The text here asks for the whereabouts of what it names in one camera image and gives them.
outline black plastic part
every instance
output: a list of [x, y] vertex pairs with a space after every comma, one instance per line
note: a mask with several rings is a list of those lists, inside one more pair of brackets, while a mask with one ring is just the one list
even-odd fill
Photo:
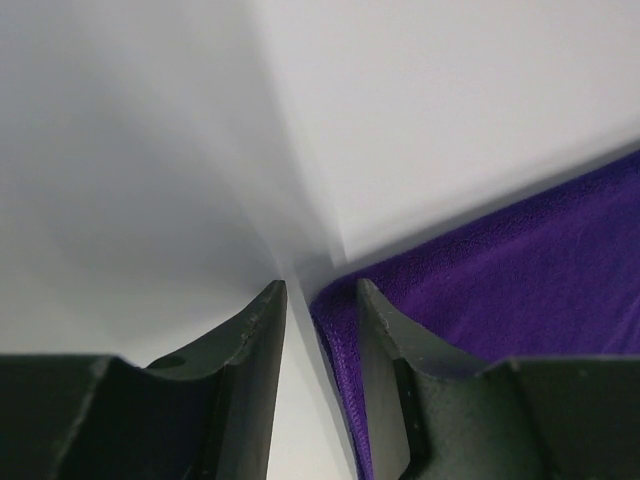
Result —
[[640, 478], [640, 358], [489, 366], [360, 281], [360, 356], [376, 480]]
[[140, 369], [115, 356], [0, 357], [0, 478], [266, 477], [286, 290]]

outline folded fabric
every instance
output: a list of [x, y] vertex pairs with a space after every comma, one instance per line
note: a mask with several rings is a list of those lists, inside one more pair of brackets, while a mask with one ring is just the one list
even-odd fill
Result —
[[373, 478], [356, 281], [489, 361], [640, 352], [640, 152], [340, 278], [311, 304], [357, 456]]

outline purple cloth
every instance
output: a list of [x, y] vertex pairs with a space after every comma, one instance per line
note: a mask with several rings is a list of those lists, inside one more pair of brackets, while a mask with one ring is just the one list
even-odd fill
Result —
[[311, 304], [356, 450], [373, 478], [355, 285], [489, 361], [640, 352], [640, 152], [340, 278]]

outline white table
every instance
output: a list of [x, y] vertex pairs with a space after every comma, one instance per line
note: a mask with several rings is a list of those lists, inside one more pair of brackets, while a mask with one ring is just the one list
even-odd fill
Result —
[[5, 6], [0, 350], [143, 364], [282, 275], [269, 478], [353, 478], [298, 280], [631, 148], [638, 25], [632, 0]]

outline purple fabric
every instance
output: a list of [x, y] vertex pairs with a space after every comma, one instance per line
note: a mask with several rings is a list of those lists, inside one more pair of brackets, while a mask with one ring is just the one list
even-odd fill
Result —
[[326, 287], [311, 314], [330, 358], [361, 477], [373, 478], [355, 284], [493, 361], [640, 352], [640, 152]]

